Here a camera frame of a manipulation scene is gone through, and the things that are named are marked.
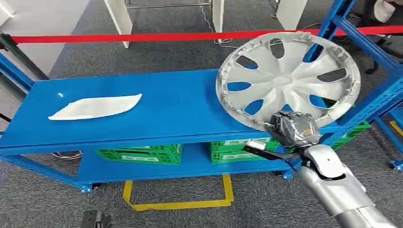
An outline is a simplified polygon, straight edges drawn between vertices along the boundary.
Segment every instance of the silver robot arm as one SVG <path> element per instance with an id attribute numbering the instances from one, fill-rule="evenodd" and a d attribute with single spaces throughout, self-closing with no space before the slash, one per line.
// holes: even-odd
<path id="1" fill-rule="evenodd" d="M 365 187 L 344 165 L 329 146 L 318 144 L 320 135 L 314 118 L 309 114 L 280 111 L 268 124 L 268 132 L 290 154 L 265 151 L 265 143 L 249 140 L 245 151 L 269 160 L 300 157 L 297 171 L 302 182 L 316 196 L 331 217 L 343 228 L 396 228 L 376 209 Z"/>
<path id="2" fill-rule="evenodd" d="M 298 170 L 302 182 L 343 228 L 396 228 L 375 207 L 365 187 L 334 150 L 314 145 L 303 151 L 308 160 Z"/>

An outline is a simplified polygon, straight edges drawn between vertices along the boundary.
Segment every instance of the hubcap center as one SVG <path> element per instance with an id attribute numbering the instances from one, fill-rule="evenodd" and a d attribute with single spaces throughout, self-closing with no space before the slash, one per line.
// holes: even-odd
<path id="1" fill-rule="evenodd" d="M 273 82 L 274 82 L 276 85 L 285 86 L 285 85 L 290 84 L 290 83 L 292 82 L 292 79 L 291 79 L 290 77 L 287 77 L 287 76 L 280 76 L 280 77 L 276 77 L 276 78 L 273 80 Z"/>

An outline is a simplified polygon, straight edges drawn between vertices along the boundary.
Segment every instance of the green plastic crate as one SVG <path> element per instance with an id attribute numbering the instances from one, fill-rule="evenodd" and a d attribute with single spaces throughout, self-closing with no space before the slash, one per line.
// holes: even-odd
<path id="1" fill-rule="evenodd" d="M 246 142 L 249 139 L 242 140 L 228 140 L 222 142 L 210 142 L 210 150 L 211 151 L 222 151 L 222 152 L 230 152 L 235 150 L 242 150 L 245 146 Z M 272 138 L 259 138 L 254 139 L 266 143 L 266 149 L 271 149 L 272 147 L 277 147 L 280 145 L 279 142 L 273 140 Z"/>
<path id="2" fill-rule="evenodd" d="M 266 150 L 274 151 L 280 143 L 277 141 L 271 141 L 270 138 L 255 139 L 266 143 Z M 252 153 L 243 151 L 246 140 L 230 140 L 224 142 L 211 142 L 210 143 L 210 155 L 211 162 L 229 163 L 229 162 L 242 162 L 242 161 L 256 161 L 263 160 L 264 158 L 254 155 Z"/>
<path id="3" fill-rule="evenodd" d="M 119 148 L 99 150 L 98 153 L 112 161 L 179 165 L 182 145 Z"/>
<path id="4" fill-rule="evenodd" d="M 371 126 L 369 125 L 368 122 L 362 122 L 361 124 L 357 125 L 355 128 L 353 128 L 349 133 L 343 135 L 340 139 L 338 139 L 333 145 L 332 148 L 334 150 L 342 147 L 344 144 L 348 143 L 349 141 L 353 140 L 355 137 L 357 137 L 360 133 L 365 131 L 366 129 L 370 128 Z"/>

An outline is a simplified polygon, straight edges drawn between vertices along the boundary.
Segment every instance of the floor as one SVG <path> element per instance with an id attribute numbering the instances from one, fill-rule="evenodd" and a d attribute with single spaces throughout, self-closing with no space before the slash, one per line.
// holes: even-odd
<path id="1" fill-rule="evenodd" d="M 328 2 L 311 0 L 299 26 L 319 22 L 328 7 Z M 270 11 L 266 1 L 228 0 L 224 30 L 281 28 L 270 17 Z M 139 9 L 131 11 L 131 17 L 134 31 L 138 32 L 209 31 L 198 7 Z M 89 2 L 72 33 L 115 33 L 102 1 Z M 231 45 L 241 45 L 245 41 L 235 40 Z M 399 40 L 393 45 L 402 47 Z M 64 78 L 218 68 L 231 51 L 211 41 L 132 43 L 129 49 L 124 49 L 121 43 L 68 44 L 49 75 Z M 371 66 L 372 61 L 365 54 L 352 54 L 360 69 Z M 364 97 L 385 75 L 381 69 L 375 75 L 363 74 L 363 77 L 360 97 Z M 401 156 L 378 127 L 373 125 L 339 149 L 338 154 L 366 186 L 380 211 L 403 227 L 403 173 L 393 171 L 387 165 L 390 159 Z M 72 174 L 78 166 L 78 161 L 60 161 L 46 154 L 31 157 Z M 8 169 L 7 178 L 0 185 L 0 228 L 77 228 L 83 211 L 94 208 L 112 215 L 117 228 L 338 227 L 298 178 L 283 180 L 273 173 L 232 175 L 235 202 L 230 207 L 134 212 L 122 200 L 123 183 L 103 184 L 98 190 L 83 194 L 26 170 L 2 166 L 1 163 L 0 169 Z M 137 203 L 178 202 L 220 199 L 223 190 L 221 178 L 213 176 L 136 181 L 133 195 L 132 200 Z"/>

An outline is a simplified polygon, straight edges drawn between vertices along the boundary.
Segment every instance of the wire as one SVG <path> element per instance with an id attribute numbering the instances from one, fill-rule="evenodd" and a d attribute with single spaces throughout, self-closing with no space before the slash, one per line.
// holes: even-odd
<path id="1" fill-rule="evenodd" d="M 310 27 L 315 26 L 315 25 L 322 25 L 322 23 L 313 23 L 313 24 L 310 24 L 310 25 L 308 25 L 308 26 L 306 26 L 306 27 L 301 28 L 301 30 L 310 28 Z"/>
<path id="2" fill-rule="evenodd" d="M 78 153 L 71 155 L 71 156 L 62 155 L 62 153 L 60 153 L 60 152 L 52 153 L 52 155 L 57 158 L 63 159 L 63 160 L 74 160 L 74 159 L 81 158 L 83 156 L 83 152 L 78 151 Z"/>
<path id="3" fill-rule="evenodd" d="M 201 9 L 201 13 L 203 14 L 203 20 L 207 23 L 207 25 L 209 26 L 209 29 L 211 32 L 214 32 L 213 28 L 211 27 L 211 24 L 209 22 L 209 20 L 207 20 L 207 16 L 206 13 L 204 12 L 203 6 L 199 6 Z M 222 44 L 226 44 L 233 41 L 233 39 L 223 39 L 221 42 L 219 42 L 218 40 L 214 40 L 215 44 L 218 44 L 220 47 L 223 48 L 239 48 L 239 47 L 235 47 L 235 46 L 227 46 L 227 45 L 222 45 Z"/>

